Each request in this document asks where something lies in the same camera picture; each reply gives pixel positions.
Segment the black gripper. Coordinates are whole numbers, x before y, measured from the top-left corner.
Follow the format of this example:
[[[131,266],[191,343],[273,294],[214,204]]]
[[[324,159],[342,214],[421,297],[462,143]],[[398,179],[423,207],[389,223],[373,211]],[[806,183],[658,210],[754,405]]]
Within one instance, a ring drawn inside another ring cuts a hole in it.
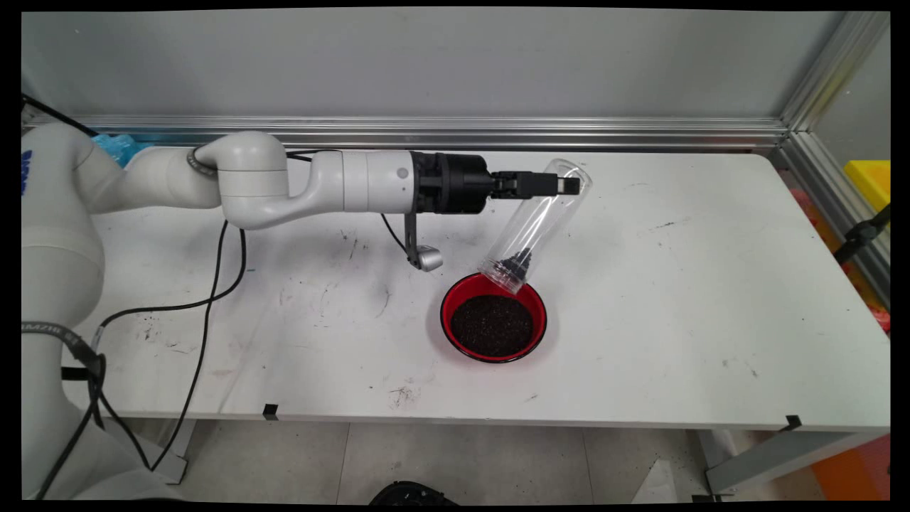
[[[556,173],[488,171],[482,156],[412,152],[413,213],[475,215],[486,207],[494,186],[495,200],[581,194],[581,179]]]

